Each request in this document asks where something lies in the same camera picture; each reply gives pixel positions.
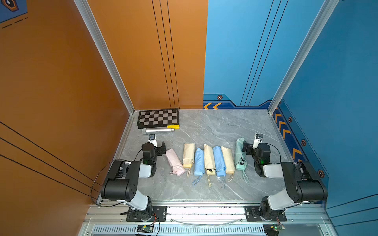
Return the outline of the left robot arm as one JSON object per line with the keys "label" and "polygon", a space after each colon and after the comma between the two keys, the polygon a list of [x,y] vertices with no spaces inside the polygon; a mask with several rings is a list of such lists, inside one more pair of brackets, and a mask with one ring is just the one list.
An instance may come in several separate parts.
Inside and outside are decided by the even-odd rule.
{"label": "left robot arm", "polygon": [[166,153],[166,145],[144,143],[141,150],[143,157],[139,161],[113,161],[100,190],[102,198],[129,206],[129,210],[120,215],[127,215],[130,222],[157,218],[151,198],[138,190],[138,182],[155,175],[157,158]]}

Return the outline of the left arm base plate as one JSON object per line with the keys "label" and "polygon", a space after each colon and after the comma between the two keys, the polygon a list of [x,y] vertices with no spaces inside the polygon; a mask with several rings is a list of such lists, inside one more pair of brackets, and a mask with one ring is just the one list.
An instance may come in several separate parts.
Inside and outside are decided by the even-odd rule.
{"label": "left arm base plate", "polygon": [[155,218],[159,222],[165,222],[167,216],[167,206],[148,206],[146,210],[129,210],[127,222],[153,222]]}

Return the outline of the cream umbrella sleeve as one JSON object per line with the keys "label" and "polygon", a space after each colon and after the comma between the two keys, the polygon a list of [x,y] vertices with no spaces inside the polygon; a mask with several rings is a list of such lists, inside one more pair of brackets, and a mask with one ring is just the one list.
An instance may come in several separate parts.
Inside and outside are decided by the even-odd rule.
{"label": "cream umbrella sleeve", "polygon": [[194,163],[195,158],[195,143],[185,143],[183,153],[183,167],[190,169]]}

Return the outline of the pink umbrella sleeve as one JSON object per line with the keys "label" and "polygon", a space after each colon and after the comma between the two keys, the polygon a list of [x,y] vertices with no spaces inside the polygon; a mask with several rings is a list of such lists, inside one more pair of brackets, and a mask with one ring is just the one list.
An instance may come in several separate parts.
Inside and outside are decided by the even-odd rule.
{"label": "pink umbrella sleeve", "polygon": [[167,150],[165,156],[167,157],[168,163],[172,168],[170,175],[181,176],[186,172],[176,152],[173,149]]}

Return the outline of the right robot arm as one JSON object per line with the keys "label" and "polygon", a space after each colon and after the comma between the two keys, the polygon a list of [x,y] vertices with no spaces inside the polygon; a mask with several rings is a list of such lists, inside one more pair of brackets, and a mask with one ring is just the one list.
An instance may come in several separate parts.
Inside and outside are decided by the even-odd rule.
{"label": "right robot arm", "polygon": [[254,159],[254,168],[262,178],[283,179],[285,189],[265,196],[260,207],[247,210],[255,220],[272,221],[284,219],[285,210],[302,203],[325,201],[328,192],[310,162],[270,162],[270,147],[243,142],[242,152]]}

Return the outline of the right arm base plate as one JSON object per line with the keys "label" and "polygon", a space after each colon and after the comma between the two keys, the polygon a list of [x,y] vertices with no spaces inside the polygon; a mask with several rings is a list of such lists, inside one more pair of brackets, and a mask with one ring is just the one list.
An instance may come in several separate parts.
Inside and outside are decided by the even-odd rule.
{"label": "right arm base plate", "polygon": [[248,222],[276,221],[286,222],[287,218],[284,211],[271,210],[270,208],[261,209],[261,206],[244,206],[245,216]]}

